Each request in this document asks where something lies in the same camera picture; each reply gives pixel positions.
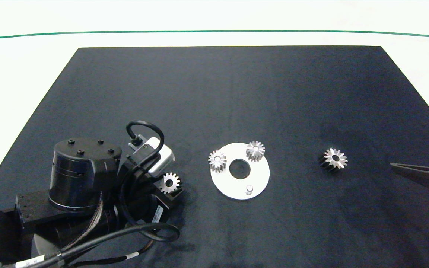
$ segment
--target cable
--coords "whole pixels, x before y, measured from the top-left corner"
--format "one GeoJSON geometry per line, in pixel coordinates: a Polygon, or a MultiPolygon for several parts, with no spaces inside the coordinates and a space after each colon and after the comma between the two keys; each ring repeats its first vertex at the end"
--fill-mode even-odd
{"type": "MultiPolygon", "coordinates": [[[[120,187],[120,192],[119,192],[120,209],[121,209],[121,212],[124,215],[124,217],[127,219],[127,221],[130,224],[132,224],[132,225],[135,226],[137,224],[137,222],[130,215],[130,213],[128,211],[127,203],[125,201],[125,188],[126,188],[126,185],[127,185],[127,181],[128,181],[128,178],[130,178],[139,168],[143,167],[143,165],[145,165],[146,163],[148,163],[149,161],[151,161],[152,159],[154,159],[157,156],[157,154],[160,152],[160,150],[162,149],[163,145],[165,144],[165,135],[163,135],[162,130],[159,129],[156,125],[154,125],[152,123],[149,123],[149,122],[146,122],[146,121],[136,120],[136,121],[129,122],[127,124],[127,126],[126,126],[127,133],[129,134],[129,136],[131,137],[131,139],[135,139],[137,137],[133,133],[133,131],[131,130],[131,127],[133,127],[134,125],[142,125],[144,127],[148,127],[149,129],[152,129],[153,131],[155,131],[158,134],[159,138],[160,138],[160,143],[155,148],[155,150],[152,151],[148,156],[146,156],[146,158],[144,158],[138,164],[138,166],[134,166],[130,171],[128,171],[124,175],[124,178],[122,179],[122,185],[120,187]]],[[[162,224],[165,224],[167,226],[171,226],[171,227],[176,228],[175,226],[173,226],[171,224],[167,224],[167,223],[162,223],[162,224]]],[[[153,239],[155,241],[160,241],[160,242],[175,241],[179,237],[179,231],[178,231],[178,235],[173,234],[172,236],[158,236],[158,235],[156,235],[156,234],[154,234],[152,232],[149,232],[149,231],[141,231],[140,233],[142,235],[148,237],[149,239],[153,239]]]]}
{"type": "Polygon", "coordinates": [[[117,263],[121,261],[125,261],[129,258],[134,258],[144,252],[146,252],[148,249],[150,249],[153,246],[153,240],[148,241],[148,243],[143,246],[143,248],[140,248],[138,251],[135,251],[131,254],[125,255],[125,256],[118,256],[114,258],[105,258],[105,259],[98,259],[95,261],[79,261],[77,263],[74,263],[70,267],[80,267],[80,266],[86,266],[86,265],[100,265],[100,264],[111,264],[111,263],[117,263]]]}
{"type": "Polygon", "coordinates": [[[153,229],[168,229],[168,230],[176,233],[177,236],[180,236],[180,231],[175,226],[172,226],[170,224],[163,224],[163,223],[157,223],[157,222],[137,224],[136,226],[121,229],[121,230],[115,231],[113,233],[109,233],[109,234],[106,234],[104,236],[100,236],[96,239],[89,240],[85,243],[76,245],[72,248],[69,248],[67,251],[60,251],[56,255],[50,256],[48,259],[41,261],[39,263],[36,263],[34,265],[31,265],[31,266],[27,266],[26,268],[47,268],[47,267],[50,267],[51,265],[59,263],[60,261],[63,261],[67,258],[75,256],[76,254],[79,254],[79,253],[84,252],[88,249],[94,248],[95,246],[102,244],[105,241],[117,238],[119,236],[124,236],[126,234],[130,234],[130,233],[134,233],[134,232],[140,232],[140,231],[146,231],[146,230],[153,230],[153,229]]]}
{"type": "Polygon", "coordinates": [[[82,231],[82,233],[80,233],[80,235],[76,239],[68,243],[64,248],[62,248],[61,251],[66,251],[67,249],[73,247],[75,244],[81,241],[85,236],[87,236],[99,223],[100,217],[102,216],[102,210],[104,208],[104,201],[102,200],[102,197],[103,197],[103,193],[100,192],[99,204],[97,205],[97,209],[95,209],[95,213],[90,219],[90,222],[85,228],[85,230],[82,231]]]}

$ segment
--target circular metal plate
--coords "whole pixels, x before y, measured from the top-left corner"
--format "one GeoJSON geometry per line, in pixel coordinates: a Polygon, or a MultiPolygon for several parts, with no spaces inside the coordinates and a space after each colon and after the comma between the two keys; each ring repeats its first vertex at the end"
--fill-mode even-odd
{"type": "Polygon", "coordinates": [[[269,164],[266,157],[263,156],[256,162],[249,160],[246,156],[247,146],[248,144],[244,143],[223,146],[218,151],[226,156],[226,168],[221,172],[215,172],[210,169],[211,179],[218,190],[224,195],[237,200],[247,200],[259,195],[269,182],[269,164]],[[244,179],[235,178],[229,171],[229,166],[236,159],[246,161],[251,168],[251,172],[244,179]]]}

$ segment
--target metal pin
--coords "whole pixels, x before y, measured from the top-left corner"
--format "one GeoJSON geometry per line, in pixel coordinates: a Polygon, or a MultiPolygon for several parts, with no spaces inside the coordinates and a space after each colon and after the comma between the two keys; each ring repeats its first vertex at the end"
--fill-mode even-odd
{"type": "Polygon", "coordinates": [[[247,195],[251,195],[252,194],[252,190],[253,190],[254,188],[252,187],[252,185],[248,185],[248,186],[246,186],[246,194],[247,195]]]}

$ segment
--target green line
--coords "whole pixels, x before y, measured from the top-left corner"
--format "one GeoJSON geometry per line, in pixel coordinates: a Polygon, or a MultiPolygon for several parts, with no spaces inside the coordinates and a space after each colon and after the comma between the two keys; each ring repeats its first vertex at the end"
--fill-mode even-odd
{"type": "Polygon", "coordinates": [[[149,33],[176,33],[176,32],[350,32],[355,34],[392,34],[417,37],[429,37],[429,34],[404,33],[404,32],[375,32],[375,31],[350,31],[340,29],[205,29],[205,30],[165,30],[165,31],[93,31],[93,32],[43,32],[0,36],[2,38],[38,36],[38,35],[60,35],[60,34],[149,34],[149,33]]]}

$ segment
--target small gear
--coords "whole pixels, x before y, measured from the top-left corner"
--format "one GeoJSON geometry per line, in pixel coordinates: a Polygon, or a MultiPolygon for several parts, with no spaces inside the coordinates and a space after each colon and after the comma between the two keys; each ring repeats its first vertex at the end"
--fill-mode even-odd
{"type": "Polygon", "coordinates": [[[251,161],[259,161],[264,156],[264,145],[258,141],[252,141],[248,144],[246,149],[246,157],[251,161]]]}
{"type": "Polygon", "coordinates": [[[208,161],[213,171],[221,172],[226,168],[226,156],[220,151],[213,151],[208,157],[208,161]]]}
{"type": "Polygon", "coordinates": [[[347,157],[340,150],[329,148],[319,159],[320,166],[327,171],[338,171],[347,166],[347,157]]]}
{"type": "Polygon", "coordinates": [[[180,179],[175,173],[166,173],[159,181],[155,182],[155,186],[164,194],[169,194],[178,189],[180,179]]]}

